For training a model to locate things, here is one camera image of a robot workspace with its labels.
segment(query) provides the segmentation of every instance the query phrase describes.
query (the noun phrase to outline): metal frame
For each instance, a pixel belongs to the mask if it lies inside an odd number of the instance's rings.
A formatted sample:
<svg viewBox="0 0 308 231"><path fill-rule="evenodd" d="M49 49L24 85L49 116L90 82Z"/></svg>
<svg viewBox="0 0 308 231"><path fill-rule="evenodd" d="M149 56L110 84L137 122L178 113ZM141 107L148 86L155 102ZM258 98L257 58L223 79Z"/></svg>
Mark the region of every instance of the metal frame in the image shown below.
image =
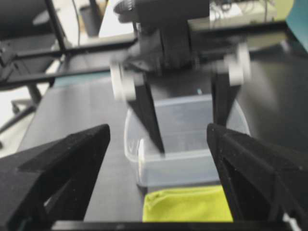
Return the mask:
<svg viewBox="0 0 308 231"><path fill-rule="evenodd" d="M18 52L13 61L18 60L25 60L31 58L39 58L39 57L54 57L54 58L61 58L64 57L66 60L67 57L71 57L78 54L89 54L94 52L105 52L105 51L114 51L119 49L127 49L132 44L136 42L136 40L132 42L122 42L122 43L111 43L111 44L99 44L99 45L92 45L92 46L81 46L78 48L66 48L64 43L65 34L59 25L59 19L56 15L56 11L52 0L45 0L46 7L50 14L51 25L55 32L56 38L59 43L60 49L57 51L23 51ZM241 27L233 27L227 29L216 29L216 30L201 30L201 31L194 31L192 32L192 36L200 35L205 36L207 38L216 37L216 36L232 36L232 35L243 35L243 34L256 34L256 33L268 33L273 31L287 31L288 26L285 22L278 22L278 23L267 23L261 25L252 25L252 26L241 26ZM27 74L22 76L11 76L6 81L0 83L0 89L11 89L13 87L19 87L27 84L35 84L35 83L43 83L49 82L53 83L55 78L57 77L66 77L66 76L73 76L73 75L81 75L86 73L96 73L96 72L103 72L109 71L109 67L105 66L102 68L92 68L92 69L85 69L81 71L72 71L72 72L60 72L60 73L34 73L34 74Z"/></svg>

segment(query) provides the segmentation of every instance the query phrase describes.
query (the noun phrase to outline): desk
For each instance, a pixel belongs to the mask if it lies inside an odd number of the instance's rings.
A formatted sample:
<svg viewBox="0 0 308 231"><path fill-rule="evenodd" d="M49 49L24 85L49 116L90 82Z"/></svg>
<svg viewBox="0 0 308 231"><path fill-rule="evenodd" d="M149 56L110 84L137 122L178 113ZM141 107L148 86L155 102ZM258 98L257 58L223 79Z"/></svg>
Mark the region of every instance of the desk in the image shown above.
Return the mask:
<svg viewBox="0 0 308 231"><path fill-rule="evenodd" d="M259 44L267 39L263 35ZM252 136L307 152L307 55L301 46L283 42L253 52L252 59L252 81L238 96ZM111 141L85 220L141 221L144 194L123 151L127 108L114 100L108 72L82 84L58 81L42 99L19 150L109 124Z"/></svg>

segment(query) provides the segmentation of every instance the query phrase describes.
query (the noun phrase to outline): chair leg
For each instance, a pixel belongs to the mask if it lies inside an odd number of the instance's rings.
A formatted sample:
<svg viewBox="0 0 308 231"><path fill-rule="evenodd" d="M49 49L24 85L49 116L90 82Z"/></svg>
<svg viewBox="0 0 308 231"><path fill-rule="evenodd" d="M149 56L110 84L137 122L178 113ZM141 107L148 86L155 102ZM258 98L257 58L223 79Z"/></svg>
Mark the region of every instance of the chair leg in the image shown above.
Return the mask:
<svg viewBox="0 0 308 231"><path fill-rule="evenodd" d="M30 106L33 103L32 100L12 100L12 104Z"/></svg>
<svg viewBox="0 0 308 231"><path fill-rule="evenodd" d="M16 124L18 121L22 120L27 115L34 112L36 107L34 105L31 105L27 107L26 109L22 110L21 112L17 113L13 118L11 118L8 122L6 122L1 128L0 128L0 134L9 129L11 126Z"/></svg>

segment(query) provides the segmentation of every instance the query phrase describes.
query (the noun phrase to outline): white floor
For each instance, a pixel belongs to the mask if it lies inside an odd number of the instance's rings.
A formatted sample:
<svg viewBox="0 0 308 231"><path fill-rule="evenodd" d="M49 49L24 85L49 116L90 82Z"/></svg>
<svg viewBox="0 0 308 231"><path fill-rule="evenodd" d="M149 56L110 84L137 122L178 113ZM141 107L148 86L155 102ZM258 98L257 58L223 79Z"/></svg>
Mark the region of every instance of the white floor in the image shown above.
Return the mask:
<svg viewBox="0 0 308 231"><path fill-rule="evenodd" d="M80 6L88 4L89 0L75 0L77 8ZM71 0L53 0L56 9L59 9L58 16L64 28L65 34L68 40L73 44L77 45L77 21L74 12L74 8ZM88 38L86 33L82 31L80 42L81 44L94 43L97 39ZM38 87L42 94L44 94L48 88L47 84L41 84ZM26 87L22 87L11 91L0 91L0 126L2 126L6 121L8 121L12 116L12 105L11 100L15 99L29 99L29 93ZM17 151L22 138L31 123L34 114L31 114L24 118L22 121L18 122L16 125L6 130L0 135L0 141L3 144L3 148L0 149L0 158L13 154Z"/></svg>

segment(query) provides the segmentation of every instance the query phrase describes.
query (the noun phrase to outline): office chair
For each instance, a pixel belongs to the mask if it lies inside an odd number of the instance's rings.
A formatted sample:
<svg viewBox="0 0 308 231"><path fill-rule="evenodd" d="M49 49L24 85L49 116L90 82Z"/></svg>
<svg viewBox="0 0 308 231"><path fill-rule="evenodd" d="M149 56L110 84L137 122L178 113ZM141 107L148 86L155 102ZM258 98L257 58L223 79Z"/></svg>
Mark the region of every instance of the office chair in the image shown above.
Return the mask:
<svg viewBox="0 0 308 231"><path fill-rule="evenodd" d="M49 15L44 1L2 0L0 3L0 15L0 41L2 45L18 52L51 48L55 43L55 35L49 22ZM21 67L19 72L22 73L14 74L41 73L46 71L52 62L52 57L20 60L17 61L17 64ZM36 85L26 87L31 99L12 101L12 110L15 115L0 127L0 134L30 113L35 112L41 100L41 93ZM20 105L24 105L26 108L20 110Z"/></svg>

